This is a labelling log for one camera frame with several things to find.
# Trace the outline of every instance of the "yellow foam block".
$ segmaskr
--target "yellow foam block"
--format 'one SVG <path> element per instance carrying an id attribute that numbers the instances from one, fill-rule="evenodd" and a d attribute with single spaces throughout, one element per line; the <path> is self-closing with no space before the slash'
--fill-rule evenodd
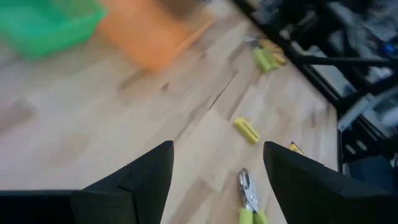
<path id="1" fill-rule="evenodd" d="M 291 151 L 297 152 L 297 153 L 299 153 L 299 154 L 301 154 L 301 155 L 304 156 L 303 151 L 301 151 L 301 149 L 298 147 L 298 145 L 296 145 L 296 143 L 294 143 L 294 142 L 291 142 L 291 143 L 290 143 L 289 149 L 290 149 Z"/>
<path id="2" fill-rule="evenodd" d="M 255 144 L 260 140 L 260 136 L 246 119 L 237 117 L 234 120 L 234 126 L 250 143 Z"/>

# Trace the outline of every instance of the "pliers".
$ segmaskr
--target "pliers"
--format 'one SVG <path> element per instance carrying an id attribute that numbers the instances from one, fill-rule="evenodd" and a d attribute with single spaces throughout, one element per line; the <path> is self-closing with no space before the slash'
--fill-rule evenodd
<path id="1" fill-rule="evenodd" d="M 262 72 L 268 72 L 269 70 L 279 68 L 279 64 L 276 62 L 274 56 L 268 49 L 261 47 L 257 37 L 247 35 L 244 41 L 252 48 L 254 61 Z"/>
<path id="2" fill-rule="evenodd" d="M 264 211 L 259 209 L 256 198 L 256 188 L 251 175 L 243 168 L 239 171 L 239 190 L 242 196 L 243 208 L 240 211 L 239 224 L 268 224 Z"/>

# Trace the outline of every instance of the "orange plastic container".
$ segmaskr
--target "orange plastic container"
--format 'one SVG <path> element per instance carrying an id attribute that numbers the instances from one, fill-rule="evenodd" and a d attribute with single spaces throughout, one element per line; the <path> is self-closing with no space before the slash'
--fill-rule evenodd
<path id="1" fill-rule="evenodd" d="M 214 23 L 204 8 L 185 21 L 155 0 L 103 2 L 108 15 L 99 24 L 100 31 L 152 72 L 164 69 Z"/>

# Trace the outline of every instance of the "wooden table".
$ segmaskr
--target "wooden table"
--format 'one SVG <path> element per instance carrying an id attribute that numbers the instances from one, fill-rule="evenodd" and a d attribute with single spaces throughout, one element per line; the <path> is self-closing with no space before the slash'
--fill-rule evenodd
<path id="1" fill-rule="evenodd" d="M 38 62 L 2 47 L 0 189 L 81 189 L 173 139 L 162 223 L 237 223 L 242 167 L 270 223 L 285 223 L 262 143 L 295 141 L 336 170 L 335 110 L 292 65 L 262 75 L 242 43 L 249 21 L 228 1 L 209 8 L 216 24 L 159 74 L 139 70 L 99 34 Z M 233 128 L 237 116 L 261 143 Z"/>

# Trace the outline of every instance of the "green bin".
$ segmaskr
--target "green bin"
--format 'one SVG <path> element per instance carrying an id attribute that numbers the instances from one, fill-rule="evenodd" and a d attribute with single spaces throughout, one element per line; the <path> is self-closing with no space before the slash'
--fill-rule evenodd
<path id="1" fill-rule="evenodd" d="M 0 38 L 41 58 L 88 40 L 105 14 L 94 0 L 0 0 Z"/>

